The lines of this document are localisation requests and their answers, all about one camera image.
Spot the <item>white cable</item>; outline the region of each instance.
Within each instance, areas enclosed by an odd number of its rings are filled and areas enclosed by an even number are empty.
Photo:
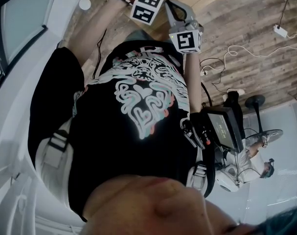
[[[293,39],[293,38],[296,37],[296,36],[297,36],[297,34],[294,34],[293,37],[290,37],[290,36],[287,36],[287,37],[290,38],[290,39]],[[205,69],[206,67],[209,67],[209,68],[211,68],[211,69],[213,69],[213,70],[216,70],[216,71],[220,71],[220,70],[226,69],[226,68],[227,68],[227,64],[226,64],[226,56],[227,56],[227,54],[230,54],[231,56],[237,56],[237,54],[238,54],[236,51],[230,50],[231,47],[240,47],[240,48],[243,48],[243,49],[246,50],[250,55],[252,55],[252,56],[254,56],[254,57],[269,57],[269,56],[272,55],[273,53],[277,52],[279,49],[285,49],[285,48],[297,49],[297,47],[284,46],[284,47],[279,47],[279,48],[277,48],[275,51],[271,52],[269,55],[254,55],[254,54],[252,54],[248,49],[246,49],[245,47],[243,47],[243,46],[241,46],[241,45],[231,45],[231,46],[228,47],[228,51],[227,51],[227,53],[226,53],[225,56],[224,56],[225,63],[224,63],[224,67],[223,67],[223,68],[216,69],[216,68],[211,67],[210,65],[206,65],[206,66],[204,66],[204,67],[202,68],[201,73],[204,71],[204,69]]]

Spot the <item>black round base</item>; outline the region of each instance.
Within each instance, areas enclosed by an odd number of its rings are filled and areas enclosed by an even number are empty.
[[[266,101],[266,98],[263,95],[255,95],[255,96],[249,97],[245,101],[245,106],[249,109],[254,109],[254,104],[257,103],[260,107],[261,105],[264,104],[265,101]]]

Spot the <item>white round object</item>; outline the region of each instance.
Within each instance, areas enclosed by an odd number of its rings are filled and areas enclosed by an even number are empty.
[[[79,6],[82,10],[88,10],[91,7],[90,0],[80,0]]]

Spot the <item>black pants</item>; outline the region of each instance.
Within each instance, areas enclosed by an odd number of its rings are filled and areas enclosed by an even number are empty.
[[[229,92],[228,99],[224,102],[224,107],[230,107],[233,110],[238,128],[241,133],[241,138],[245,139],[245,131],[243,127],[243,112],[241,106],[238,104],[239,94],[237,92]]]
[[[67,48],[55,50],[31,102],[28,150],[33,165],[40,142],[72,117],[74,93],[83,90],[84,75],[76,57]]]

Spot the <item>white power adapter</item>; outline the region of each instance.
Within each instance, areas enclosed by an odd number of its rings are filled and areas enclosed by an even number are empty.
[[[287,31],[285,29],[283,29],[282,27],[278,26],[277,24],[274,26],[274,32],[276,32],[277,34],[279,34],[282,37],[287,36]]]

